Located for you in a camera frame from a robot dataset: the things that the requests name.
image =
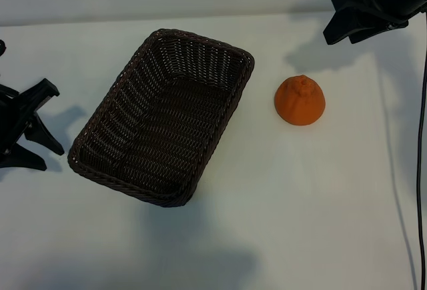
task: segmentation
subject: woven pattern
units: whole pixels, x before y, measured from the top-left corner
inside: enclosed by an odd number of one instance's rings
[[[226,43],[154,32],[74,141],[70,167],[142,201],[185,205],[253,69]]]

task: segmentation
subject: rectangular basket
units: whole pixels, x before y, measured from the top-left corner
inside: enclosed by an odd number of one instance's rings
[[[142,201],[185,205],[253,69],[248,52],[226,43],[152,33],[75,139],[70,167]]]

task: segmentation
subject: white table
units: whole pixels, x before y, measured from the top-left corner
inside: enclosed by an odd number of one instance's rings
[[[256,60],[185,207],[100,186],[70,170],[66,155],[21,140],[48,170],[0,169],[0,289],[413,289],[415,275],[419,286],[424,18],[330,47],[322,30],[331,16],[0,27],[0,83],[22,91],[46,77],[58,87],[39,114],[65,150],[156,29],[219,39]],[[320,84],[327,107],[314,125],[294,127],[273,96],[302,73]]]

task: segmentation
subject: black wire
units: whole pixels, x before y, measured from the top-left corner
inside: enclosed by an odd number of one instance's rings
[[[418,212],[418,238],[421,250],[421,290],[426,288],[426,254],[424,252],[424,240],[422,236],[422,212],[421,212],[421,156],[422,156],[422,128],[424,126],[424,111],[426,110],[427,92],[427,54],[424,64],[424,78],[422,81],[420,127],[418,129],[418,160],[416,164],[416,207]]]

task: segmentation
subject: basket rim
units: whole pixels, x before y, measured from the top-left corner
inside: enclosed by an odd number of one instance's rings
[[[221,113],[219,114],[216,124],[213,127],[212,133],[210,133],[209,138],[206,139],[205,145],[202,149],[203,153],[201,153],[201,155],[199,156],[197,163],[194,163],[192,165],[191,171],[188,171],[188,175],[185,178],[185,180],[183,180],[183,183],[180,185],[179,189],[177,189],[173,193],[160,194],[147,189],[143,189],[137,185],[128,183],[120,178],[108,175],[106,173],[98,171],[97,169],[82,163],[80,160],[80,153],[81,153],[83,144],[87,141],[86,138],[89,138],[93,130],[97,128],[97,126],[99,125],[99,121],[102,119],[105,113],[107,113],[111,103],[119,94],[119,90],[123,87],[125,81],[128,80],[129,76],[131,75],[130,71],[133,71],[133,68],[138,63],[137,59],[143,56],[147,52],[147,50],[159,38],[166,37],[169,35],[173,35],[175,37],[191,38],[197,42],[204,43],[211,47],[213,46],[221,50],[231,51],[235,55],[242,57],[242,59],[245,61],[245,64],[242,64],[242,71],[240,71],[239,73],[238,82],[236,82],[236,84],[234,85],[233,89],[230,92],[229,97],[224,103],[224,107]],[[162,199],[162,200],[174,199],[175,196],[181,195],[185,190],[191,189],[190,183],[192,182],[192,179],[195,177],[197,170],[202,165],[203,159],[205,159],[206,154],[209,151],[208,147],[212,145],[212,143],[215,143],[215,144],[218,143],[218,140],[217,142],[214,142],[213,140],[214,135],[216,134],[216,132],[218,132],[220,124],[226,117],[227,111],[230,109],[231,102],[236,97],[236,93],[241,88],[244,88],[246,83],[248,82],[250,75],[254,70],[254,64],[255,64],[254,58],[250,53],[248,53],[247,51],[244,51],[243,49],[234,47],[228,43],[224,43],[222,41],[217,41],[215,39],[210,39],[207,37],[203,37],[201,35],[197,35],[195,33],[186,32],[178,29],[159,29],[157,31],[154,31],[133,54],[132,58],[127,63],[125,68],[121,71],[121,73],[115,80],[114,84],[110,87],[109,91],[107,92],[106,96],[103,98],[102,102],[99,104],[99,106],[97,107],[93,115],[89,118],[89,121],[86,123],[84,128],[80,131],[79,135],[75,138],[73,145],[71,146],[68,154],[68,164],[70,168],[72,168],[76,173],[82,175],[83,177],[88,178],[89,176],[92,181],[95,181],[98,183],[100,183],[99,180],[108,181],[108,182],[112,182],[112,183],[127,187],[134,191],[139,191],[142,195],[145,195],[148,197],[153,197],[153,198]]]

